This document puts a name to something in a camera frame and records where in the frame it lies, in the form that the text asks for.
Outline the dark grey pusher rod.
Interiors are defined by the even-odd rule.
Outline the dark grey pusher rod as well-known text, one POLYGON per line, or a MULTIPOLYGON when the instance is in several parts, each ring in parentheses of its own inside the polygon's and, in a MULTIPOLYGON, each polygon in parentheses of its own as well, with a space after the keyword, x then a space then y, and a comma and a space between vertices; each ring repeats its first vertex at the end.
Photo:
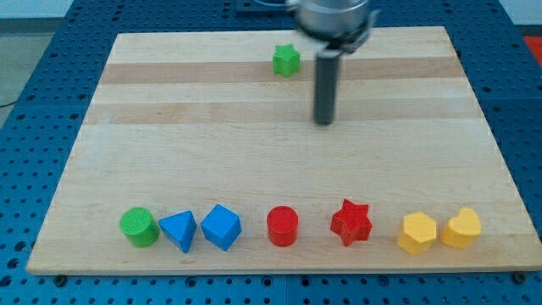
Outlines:
POLYGON ((324 48, 315 62, 313 119, 318 125, 330 125, 335 119, 335 98, 340 67, 339 49, 324 48))

